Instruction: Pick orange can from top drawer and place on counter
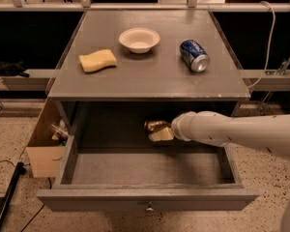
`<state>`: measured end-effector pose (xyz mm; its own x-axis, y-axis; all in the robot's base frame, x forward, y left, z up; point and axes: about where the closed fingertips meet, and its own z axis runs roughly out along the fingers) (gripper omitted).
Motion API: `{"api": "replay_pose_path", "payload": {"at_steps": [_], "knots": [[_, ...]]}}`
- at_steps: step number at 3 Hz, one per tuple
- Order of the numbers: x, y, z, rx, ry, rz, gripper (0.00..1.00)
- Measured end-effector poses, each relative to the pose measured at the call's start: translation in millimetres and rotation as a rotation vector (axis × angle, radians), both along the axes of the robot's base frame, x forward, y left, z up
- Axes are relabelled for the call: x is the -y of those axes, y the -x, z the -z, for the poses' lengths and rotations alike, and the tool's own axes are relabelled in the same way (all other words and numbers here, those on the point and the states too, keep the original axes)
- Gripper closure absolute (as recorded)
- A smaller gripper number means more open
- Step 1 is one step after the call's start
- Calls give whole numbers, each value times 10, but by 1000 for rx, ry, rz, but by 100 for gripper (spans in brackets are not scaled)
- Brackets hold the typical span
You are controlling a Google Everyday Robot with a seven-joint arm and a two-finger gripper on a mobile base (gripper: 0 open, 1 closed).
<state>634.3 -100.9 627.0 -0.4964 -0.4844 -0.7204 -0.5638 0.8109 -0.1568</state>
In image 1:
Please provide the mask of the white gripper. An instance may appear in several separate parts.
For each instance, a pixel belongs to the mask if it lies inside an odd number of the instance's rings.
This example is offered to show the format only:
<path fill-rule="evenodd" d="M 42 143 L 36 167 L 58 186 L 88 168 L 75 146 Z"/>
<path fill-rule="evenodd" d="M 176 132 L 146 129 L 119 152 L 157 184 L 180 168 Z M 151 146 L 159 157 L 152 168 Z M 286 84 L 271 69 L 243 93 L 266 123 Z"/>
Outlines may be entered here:
<path fill-rule="evenodd" d="M 175 135 L 180 140 L 195 141 L 197 133 L 197 114 L 195 112 L 187 112 L 176 117 L 171 123 L 171 128 L 164 127 L 153 130 L 149 134 L 149 138 L 153 142 L 169 141 L 173 140 Z"/>

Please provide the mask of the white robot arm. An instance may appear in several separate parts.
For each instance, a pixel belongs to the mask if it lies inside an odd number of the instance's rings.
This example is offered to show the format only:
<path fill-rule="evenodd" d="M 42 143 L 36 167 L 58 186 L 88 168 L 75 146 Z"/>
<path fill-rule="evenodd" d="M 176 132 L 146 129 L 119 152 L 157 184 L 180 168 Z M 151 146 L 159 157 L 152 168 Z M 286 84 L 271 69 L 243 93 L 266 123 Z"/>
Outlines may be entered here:
<path fill-rule="evenodd" d="M 290 114 L 228 117 L 212 111 L 186 112 L 170 123 L 147 121 L 153 142 L 175 138 L 217 147 L 237 144 L 290 160 Z"/>

